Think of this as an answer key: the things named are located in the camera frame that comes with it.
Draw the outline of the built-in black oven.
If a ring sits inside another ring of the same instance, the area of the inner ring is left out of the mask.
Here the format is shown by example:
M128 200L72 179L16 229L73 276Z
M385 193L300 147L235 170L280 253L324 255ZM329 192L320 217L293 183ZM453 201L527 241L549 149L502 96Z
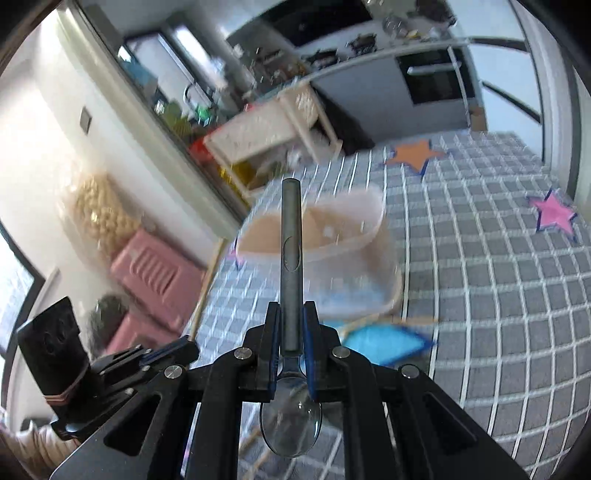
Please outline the built-in black oven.
M477 98L471 57L465 47L448 47L396 57L414 105Z

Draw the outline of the pink star sticker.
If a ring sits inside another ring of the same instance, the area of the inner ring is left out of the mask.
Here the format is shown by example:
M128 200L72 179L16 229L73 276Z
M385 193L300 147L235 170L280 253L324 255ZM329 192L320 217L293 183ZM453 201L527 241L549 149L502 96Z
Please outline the pink star sticker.
M573 221L578 216L575 210L565 204L554 189L549 189L544 197L527 197L528 203L537 211L536 231L555 230L577 242Z

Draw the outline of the kitchen counter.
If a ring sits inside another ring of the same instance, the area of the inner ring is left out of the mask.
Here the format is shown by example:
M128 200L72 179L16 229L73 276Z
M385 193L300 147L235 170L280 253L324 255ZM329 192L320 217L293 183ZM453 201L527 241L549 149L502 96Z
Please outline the kitchen counter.
M297 84L297 82L301 81L311 82L312 80L321 78L322 76L353 68L356 66L361 66L365 63L379 60L382 58L410 55L431 50L443 50L447 49L448 47L460 48L468 46L469 44L469 38L452 38L450 40L437 41L413 41L407 44L394 44L394 46L377 50L377 52L361 55L358 57L353 57L351 59L339 62L335 65L326 67L324 69L308 73L308 75L296 76L294 77L294 79L290 79L281 82L276 86L273 86L273 89L287 88L288 86L293 86Z

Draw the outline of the grey checked tablecloth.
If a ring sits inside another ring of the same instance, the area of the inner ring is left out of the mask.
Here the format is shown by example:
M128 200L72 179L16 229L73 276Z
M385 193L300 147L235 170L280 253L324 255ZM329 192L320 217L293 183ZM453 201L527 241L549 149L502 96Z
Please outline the grey checked tablecloth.
M590 229L541 230L529 201L557 186L513 133L448 133L424 175L388 147L297 173L304 199L375 185L405 279L430 316L423 369L524 470L547 479L590 414Z

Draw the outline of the dark metal spoon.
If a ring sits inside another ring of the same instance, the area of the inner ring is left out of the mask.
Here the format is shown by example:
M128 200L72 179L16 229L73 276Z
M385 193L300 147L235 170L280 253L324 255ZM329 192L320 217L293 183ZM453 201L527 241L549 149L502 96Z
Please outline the dark metal spoon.
M303 230L301 182L281 184L280 340L273 360L273 399L260 407L263 439L274 454L297 458L315 446L322 428L322 405L312 399L304 360Z

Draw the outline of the orange star sticker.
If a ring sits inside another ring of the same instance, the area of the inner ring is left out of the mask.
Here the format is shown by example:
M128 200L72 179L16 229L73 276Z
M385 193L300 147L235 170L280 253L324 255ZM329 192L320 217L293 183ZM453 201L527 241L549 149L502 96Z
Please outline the orange star sticker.
M430 140L423 139L397 145L385 164L406 165L423 177L430 160L443 158L446 155L445 151L434 149Z

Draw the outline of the pink plastic stool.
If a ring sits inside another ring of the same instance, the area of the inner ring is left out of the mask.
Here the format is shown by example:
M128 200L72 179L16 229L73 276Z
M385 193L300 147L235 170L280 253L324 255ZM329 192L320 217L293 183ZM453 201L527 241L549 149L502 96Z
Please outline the pink plastic stool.
M137 345L155 349L179 338L197 306L204 270L140 229L115 258L110 272L133 305L108 342L107 354Z

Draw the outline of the blue star sticker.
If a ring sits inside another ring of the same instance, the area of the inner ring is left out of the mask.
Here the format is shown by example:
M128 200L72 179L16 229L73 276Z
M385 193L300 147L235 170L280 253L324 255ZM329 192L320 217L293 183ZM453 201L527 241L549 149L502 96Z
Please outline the blue star sticker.
M381 366L393 366L434 346L430 338L419 332L389 324L373 324L352 330L341 328L338 332L342 345Z

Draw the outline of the beige utensil holder caddy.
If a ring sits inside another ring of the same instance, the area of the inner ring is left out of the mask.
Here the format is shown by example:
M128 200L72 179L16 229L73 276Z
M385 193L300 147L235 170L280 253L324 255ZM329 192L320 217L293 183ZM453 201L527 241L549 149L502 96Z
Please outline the beige utensil holder caddy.
M304 203L290 181L280 206L257 214L238 236L238 258L280 285L286 236L283 224L301 223L304 298L318 317L351 321L395 311L403 293L402 270L386 218L386 197L375 185L325 193Z

